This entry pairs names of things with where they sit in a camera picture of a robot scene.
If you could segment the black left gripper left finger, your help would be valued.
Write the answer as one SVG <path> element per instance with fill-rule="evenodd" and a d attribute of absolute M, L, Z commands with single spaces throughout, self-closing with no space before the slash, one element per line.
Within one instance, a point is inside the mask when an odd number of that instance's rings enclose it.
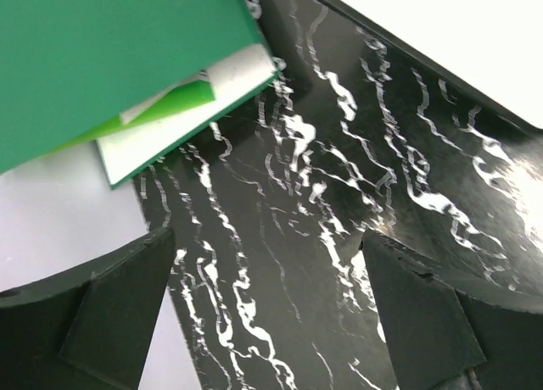
<path fill-rule="evenodd" d="M 3 389 L 136 389 L 171 266 L 160 227 L 58 274 L 1 293 Z"/>

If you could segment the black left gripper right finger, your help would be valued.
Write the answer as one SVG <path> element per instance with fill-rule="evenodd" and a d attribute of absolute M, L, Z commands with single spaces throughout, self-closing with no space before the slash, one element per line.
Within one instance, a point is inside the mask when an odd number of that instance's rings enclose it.
<path fill-rule="evenodd" d="M 378 231 L 361 241 L 402 389 L 540 389 L 542 298 L 449 268 Z"/>

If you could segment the green white paper booklet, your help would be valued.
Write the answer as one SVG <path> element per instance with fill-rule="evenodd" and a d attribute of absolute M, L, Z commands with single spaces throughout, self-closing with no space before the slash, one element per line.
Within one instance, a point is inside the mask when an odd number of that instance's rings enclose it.
<path fill-rule="evenodd" d="M 230 113 L 276 75 L 267 47 L 252 44 L 59 149 L 95 141 L 109 185 L 116 188 L 209 123 Z"/>

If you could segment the black marble pattern mat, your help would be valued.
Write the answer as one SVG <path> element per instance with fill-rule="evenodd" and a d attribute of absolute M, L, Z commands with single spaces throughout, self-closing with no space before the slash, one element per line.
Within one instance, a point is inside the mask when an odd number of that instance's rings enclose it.
<path fill-rule="evenodd" d="M 317 0 L 248 1 L 278 78 L 133 183 L 197 388 L 394 389 L 362 233 L 541 293 L 542 137 Z"/>

